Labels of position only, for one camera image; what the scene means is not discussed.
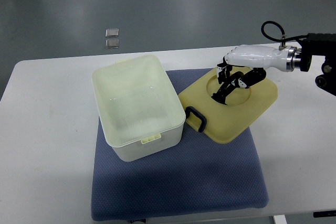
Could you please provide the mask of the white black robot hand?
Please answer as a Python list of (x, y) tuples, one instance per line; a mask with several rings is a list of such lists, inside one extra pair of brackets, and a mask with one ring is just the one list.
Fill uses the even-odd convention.
[(237, 46), (217, 64), (216, 76), (220, 87), (213, 93), (212, 99), (226, 104), (226, 98), (235, 89), (248, 89), (263, 81), (268, 68), (293, 71), (295, 52), (296, 48), (291, 46), (282, 49), (260, 45)]

